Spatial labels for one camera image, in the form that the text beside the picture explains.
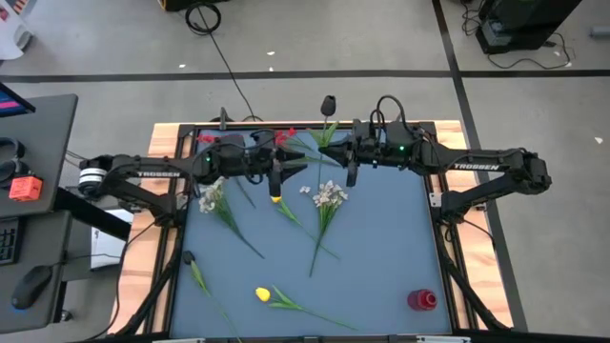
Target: keyboard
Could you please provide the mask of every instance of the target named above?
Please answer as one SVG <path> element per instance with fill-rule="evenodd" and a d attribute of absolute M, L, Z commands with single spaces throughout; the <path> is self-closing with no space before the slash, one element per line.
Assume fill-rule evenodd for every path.
<path fill-rule="evenodd" d="M 18 218 L 0 220 L 0 266 L 17 262 L 21 235 Z"/>

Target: black floor line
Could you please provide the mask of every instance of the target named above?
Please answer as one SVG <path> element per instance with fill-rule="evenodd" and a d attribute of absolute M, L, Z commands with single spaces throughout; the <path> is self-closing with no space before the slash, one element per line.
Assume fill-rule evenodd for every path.
<path fill-rule="evenodd" d="M 461 77 L 468 78 L 537 78 L 537 77 L 607 77 L 610 70 L 579 71 L 460 71 Z"/>
<path fill-rule="evenodd" d="M 445 21 L 445 15 L 442 11 L 442 6 L 439 0 L 432 1 L 435 15 L 437 16 L 438 28 L 440 29 L 440 36 L 442 38 L 443 48 L 447 55 L 447 63 L 449 64 L 449 70 L 454 81 L 456 88 L 457 101 L 459 108 L 461 109 L 462 121 L 464 123 L 464 129 L 466 130 L 466 136 L 470 143 L 470 149 L 480 149 L 480 141 L 478 139 L 477 128 L 475 126 L 475 120 L 470 109 L 470 103 L 468 102 L 468 96 L 466 89 L 464 89 L 464 83 L 462 75 L 459 71 L 458 61 L 454 52 L 453 43 L 451 42 L 451 36 L 447 28 L 447 22 Z M 485 183 L 489 181 L 489 175 L 486 172 L 478 173 L 478 181 Z M 504 284 L 504 290 L 506 291 L 506 297 L 508 299 L 508 305 L 510 308 L 511 316 L 513 317 L 513 325 L 519 331 L 526 332 L 527 324 L 525 321 L 525 313 L 521 305 L 519 298 L 519 290 L 517 288 L 517 280 L 515 279 L 515 273 L 511 264 L 508 248 L 506 247 L 506 238 L 499 220 L 498 207 L 495 202 L 490 202 L 487 208 L 487 218 L 489 220 L 489 228 L 496 241 L 496 254 L 498 257 L 500 274 L 502 277 L 502 283 Z"/>
<path fill-rule="evenodd" d="M 311 79 L 354 77 L 450 77 L 449 71 L 243 71 L 234 72 L 239 80 L 262 79 Z M 2 75 L 0 82 L 6 83 L 50 83 L 50 82 L 122 82 L 122 81 L 203 81 L 231 80 L 227 72 L 191 73 L 142 73 L 142 74 L 92 74 L 92 75 Z"/>
<path fill-rule="evenodd" d="M 549 77 L 608 77 L 610 70 L 589 71 L 241 71 L 238 80 L 282 80 L 312 78 L 452 78 L 463 88 L 460 78 L 549 78 Z M 227 72 L 135 73 L 83 75 L 0 75 L 4 83 L 77 83 L 77 82 L 142 82 L 142 81 L 206 81 L 231 80 Z"/>

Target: computer mouse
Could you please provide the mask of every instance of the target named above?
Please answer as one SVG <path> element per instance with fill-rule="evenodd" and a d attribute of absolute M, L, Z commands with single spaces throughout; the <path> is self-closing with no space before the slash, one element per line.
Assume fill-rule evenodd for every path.
<path fill-rule="evenodd" d="M 52 266 L 36 266 L 19 281 L 12 293 L 10 302 L 17 310 L 29 308 L 47 287 L 53 275 Z"/>

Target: concrete floor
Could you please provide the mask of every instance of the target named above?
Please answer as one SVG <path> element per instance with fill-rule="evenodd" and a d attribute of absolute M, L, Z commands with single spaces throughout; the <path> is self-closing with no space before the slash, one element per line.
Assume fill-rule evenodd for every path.
<path fill-rule="evenodd" d="M 440 0 L 463 71 L 493 71 L 474 37 L 460 30 L 463 8 Z M 221 4 L 215 34 L 234 71 L 448 71 L 429 0 L 232 0 Z M 560 32 L 577 52 L 566 70 L 610 69 L 610 40 L 586 34 L 608 24 L 610 4 L 584 0 Z M 37 34 L 27 54 L 6 61 L 0 75 L 75 75 L 225 72 L 208 37 L 192 35 L 179 14 L 155 1 L 39 1 L 28 22 Z M 522 56 L 549 65 L 553 49 Z M 531 70 L 519 65 L 517 70 Z M 608 77 L 468 78 L 463 80 L 484 148 L 538 151 L 554 178 L 539 196 L 498 202 L 529 330 L 610 336 L 610 119 Z M 384 93 L 396 95 L 413 119 L 462 119 L 449 77 L 363 77 L 239 81 L 257 115 L 266 120 L 317 119 L 324 95 L 337 96 L 337 118 L 364 118 Z M 247 115 L 231 81 L 12 83 L 24 96 L 74 92 L 80 102 L 70 148 L 86 156 L 145 154 L 155 122 L 205 121 L 221 106 Z M 595 137 L 606 139 L 598 144 Z M 76 182 L 67 166 L 63 185 Z M 72 323 L 0 336 L 2 342 L 83 339 L 107 323 L 115 275 L 69 286 Z M 96 310 L 86 310 L 91 306 Z"/>

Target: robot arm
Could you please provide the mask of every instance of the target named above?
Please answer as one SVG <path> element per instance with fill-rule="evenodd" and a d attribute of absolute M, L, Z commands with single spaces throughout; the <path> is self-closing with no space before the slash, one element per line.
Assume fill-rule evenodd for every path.
<path fill-rule="evenodd" d="M 193 191 L 197 185 L 211 185 L 219 177 L 246 176 L 261 183 L 269 180 L 269 192 L 274 201 L 281 198 L 281 184 L 290 176 L 307 168 L 304 164 L 285 162 L 304 157 L 297 151 L 277 146 L 271 130 L 255 131 L 252 147 L 245 147 L 241 135 L 228 135 L 216 140 L 203 151 L 187 158 L 150 158 L 128 155 L 102 155 L 80 163 L 78 189 L 88 197 L 112 195 L 151 211 L 157 221 L 176 218 L 174 194 L 157 195 L 126 180 L 140 178 L 183 178 Z"/>
<path fill-rule="evenodd" d="M 546 163 L 525 149 L 453 150 L 427 139 L 418 126 L 399 121 L 383 131 L 382 141 L 375 123 L 355 120 L 352 134 L 319 150 L 348 169 L 348 187 L 356 184 L 360 164 L 409 169 L 423 176 L 449 170 L 504 173 L 466 192 L 437 196 L 432 203 L 440 221 L 459 221 L 471 207 L 513 192 L 539 194 L 552 183 Z"/>

